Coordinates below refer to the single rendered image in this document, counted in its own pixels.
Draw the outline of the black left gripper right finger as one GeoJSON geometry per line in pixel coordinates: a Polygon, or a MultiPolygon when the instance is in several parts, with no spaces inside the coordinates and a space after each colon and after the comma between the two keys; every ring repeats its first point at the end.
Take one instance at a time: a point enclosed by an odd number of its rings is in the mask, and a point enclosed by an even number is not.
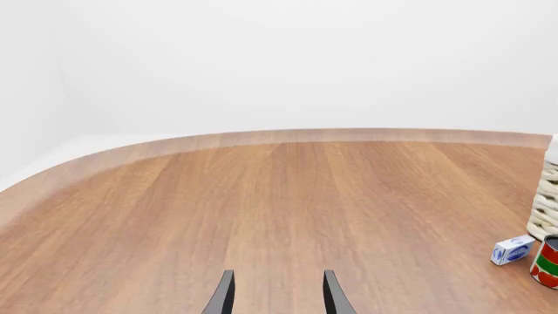
{"type": "Polygon", "coordinates": [[[326,314],[357,314],[333,270],[323,273],[323,301],[326,314]]]}

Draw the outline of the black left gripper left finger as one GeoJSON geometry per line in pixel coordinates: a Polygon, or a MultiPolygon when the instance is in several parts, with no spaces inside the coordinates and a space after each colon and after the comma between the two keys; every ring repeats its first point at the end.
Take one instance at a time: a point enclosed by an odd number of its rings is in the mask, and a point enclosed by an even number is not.
{"type": "Polygon", "coordinates": [[[235,273],[223,271],[221,280],[201,314],[232,314],[235,301],[235,273]]]}

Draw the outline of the white and blue cream cheese box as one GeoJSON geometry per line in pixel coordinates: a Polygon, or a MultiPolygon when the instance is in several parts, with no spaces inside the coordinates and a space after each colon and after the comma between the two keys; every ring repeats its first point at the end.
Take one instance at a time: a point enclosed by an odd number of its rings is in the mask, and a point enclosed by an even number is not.
{"type": "Polygon", "coordinates": [[[530,235],[521,235],[497,242],[494,245],[490,261],[497,266],[517,261],[528,256],[535,239],[530,235]]]}

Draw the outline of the white woven basket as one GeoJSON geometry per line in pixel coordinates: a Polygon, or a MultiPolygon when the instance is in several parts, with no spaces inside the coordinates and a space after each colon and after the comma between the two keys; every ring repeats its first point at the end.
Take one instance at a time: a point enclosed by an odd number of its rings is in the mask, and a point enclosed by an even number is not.
{"type": "Polygon", "coordinates": [[[527,232],[541,242],[548,235],[558,235],[558,133],[553,135],[544,154],[527,232]]]}

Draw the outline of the red and green tomato tin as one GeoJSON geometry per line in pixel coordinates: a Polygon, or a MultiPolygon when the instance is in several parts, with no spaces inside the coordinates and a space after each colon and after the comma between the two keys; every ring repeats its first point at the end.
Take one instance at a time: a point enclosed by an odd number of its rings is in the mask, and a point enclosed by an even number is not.
{"type": "Polygon", "coordinates": [[[558,290],[558,235],[547,235],[531,265],[531,277],[552,290],[558,290]]]}

